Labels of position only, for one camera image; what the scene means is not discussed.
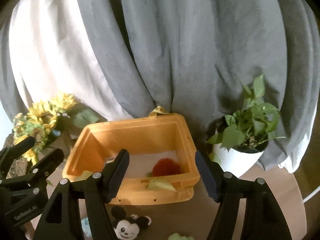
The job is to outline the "white cloth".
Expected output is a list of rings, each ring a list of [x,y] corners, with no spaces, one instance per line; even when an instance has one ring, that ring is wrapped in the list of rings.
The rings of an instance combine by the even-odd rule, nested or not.
[[[175,150],[153,154],[129,154],[130,161],[124,178],[146,178],[154,165],[162,158],[170,158],[176,162],[178,156]]]

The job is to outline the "red fluffy strawberry plush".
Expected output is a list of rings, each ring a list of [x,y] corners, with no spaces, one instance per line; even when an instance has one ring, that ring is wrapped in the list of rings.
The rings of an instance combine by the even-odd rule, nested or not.
[[[166,179],[159,177],[173,176],[181,173],[181,166],[178,162],[170,158],[162,158],[152,168],[152,171],[148,173],[148,177],[151,178],[149,181],[147,190],[149,191],[160,191],[168,190],[176,192],[172,183]]]

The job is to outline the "tissue pack blue white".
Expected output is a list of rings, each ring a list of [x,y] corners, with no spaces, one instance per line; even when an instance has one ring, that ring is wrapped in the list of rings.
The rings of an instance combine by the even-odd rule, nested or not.
[[[86,237],[92,237],[91,229],[89,226],[88,217],[85,217],[81,220],[82,231]]]

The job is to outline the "white floor lamp pole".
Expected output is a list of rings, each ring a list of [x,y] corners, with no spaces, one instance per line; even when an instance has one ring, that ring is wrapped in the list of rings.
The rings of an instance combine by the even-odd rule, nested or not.
[[[310,199],[312,199],[318,192],[320,191],[320,186],[314,189],[308,196],[303,199],[303,203],[306,203]]]

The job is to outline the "sunflower bouquet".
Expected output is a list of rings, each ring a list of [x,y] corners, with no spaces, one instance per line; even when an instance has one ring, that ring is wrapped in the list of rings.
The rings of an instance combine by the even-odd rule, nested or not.
[[[27,137],[35,139],[35,145],[22,157],[35,165],[39,154],[52,144],[65,130],[83,129],[101,120],[100,115],[81,103],[74,95],[59,93],[49,100],[33,102],[27,114],[18,113],[13,119],[14,144]]]

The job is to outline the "Mickey Mouse plush toy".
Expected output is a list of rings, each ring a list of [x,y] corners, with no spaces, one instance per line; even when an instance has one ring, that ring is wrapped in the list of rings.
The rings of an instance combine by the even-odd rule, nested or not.
[[[117,239],[134,240],[141,230],[146,230],[152,223],[149,216],[138,216],[132,214],[127,216],[126,211],[121,206],[113,206],[111,215],[115,219],[113,229]]]

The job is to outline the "white plant pot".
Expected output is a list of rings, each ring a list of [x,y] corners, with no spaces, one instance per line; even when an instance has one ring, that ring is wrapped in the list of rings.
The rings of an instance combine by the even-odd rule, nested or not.
[[[268,142],[265,142],[255,149],[238,151],[233,148],[227,150],[221,144],[217,144],[213,145],[209,157],[213,162],[218,163],[225,172],[231,172],[239,178],[258,161],[267,146]]]

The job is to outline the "green frog squishy toy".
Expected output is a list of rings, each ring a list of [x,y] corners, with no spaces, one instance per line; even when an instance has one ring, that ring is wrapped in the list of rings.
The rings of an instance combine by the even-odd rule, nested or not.
[[[179,233],[173,233],[168,237],[168,240],[194,240],[192,236],[182,236]]]

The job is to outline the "green potted plant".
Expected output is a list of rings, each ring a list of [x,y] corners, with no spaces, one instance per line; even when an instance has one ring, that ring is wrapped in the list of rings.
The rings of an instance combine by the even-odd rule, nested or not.
[[[243,85],[242,91],[242,108],[224,115],[217,124],[215,134],[206,143],[238,152],[263,152],[271,140],[285,138],[276,133],[280,110],[264,100],[266,87],[263,74],[255,77],[251,86]]]

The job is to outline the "orange plastic crate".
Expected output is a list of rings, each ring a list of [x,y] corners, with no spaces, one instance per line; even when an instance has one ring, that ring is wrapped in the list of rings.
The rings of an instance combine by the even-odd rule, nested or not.
[[[84,172],[100,172],[108,160],[126,149],[130,162],[114,205],[159,205],[190,200],[200,179],[196,147],[185,118],[176,113],[87,125],[80,133],[62,176],[76,181]],[[179,163],[179,174],[164,176],[174,189],[148,190],[151,172],[164,158]]]

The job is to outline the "white sheer curtain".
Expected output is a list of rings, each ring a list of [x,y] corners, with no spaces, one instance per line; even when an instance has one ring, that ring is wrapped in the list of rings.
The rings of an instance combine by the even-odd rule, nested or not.
[[[77,0],[20,0],[10,19],[9,55],[23,106],[68,93],[107,120],[130,118],[103,75]]]

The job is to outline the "grey curtain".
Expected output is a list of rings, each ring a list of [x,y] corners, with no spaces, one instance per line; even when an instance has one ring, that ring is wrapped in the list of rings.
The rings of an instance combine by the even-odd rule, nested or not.
[[[9,55],[20,0],[1,0],[1,106],[25,113]],[[305,0],[77,0],[89,42],[130,118],[157,106],[185,117],[203,141],[241,107],[242,87],[263,74],[280,110],[259,164],[295,172],[308,147],[319,94],[319,31]]]

